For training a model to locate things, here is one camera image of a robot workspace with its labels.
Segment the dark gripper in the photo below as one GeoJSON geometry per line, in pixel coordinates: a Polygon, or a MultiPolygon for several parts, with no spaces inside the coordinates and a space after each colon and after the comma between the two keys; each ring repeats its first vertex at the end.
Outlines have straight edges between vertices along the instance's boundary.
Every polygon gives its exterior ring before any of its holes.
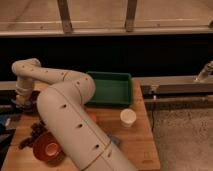
{"type": "Polygon", "coordinates": [[[23,110],[32,109],[34,106],[33,101],[30,98],[26,98],[21,95],[17,95],[15,97],[14,103],[17,108],[20,108],[23,110]]]}

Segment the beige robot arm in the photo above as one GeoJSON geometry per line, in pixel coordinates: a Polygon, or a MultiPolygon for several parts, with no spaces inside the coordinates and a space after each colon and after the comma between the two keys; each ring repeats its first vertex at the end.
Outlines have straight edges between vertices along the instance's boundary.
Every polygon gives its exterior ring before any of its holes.
{"type": "Polygon", "coordinates": [[[79,171],[137,171],[84,109],[95,93],[90,75],[44,68],[36,58],[12,64],[16,91],[28,99],[36,81],[48,85],[37,97],[37,110],[48,130],[79,171]]]}

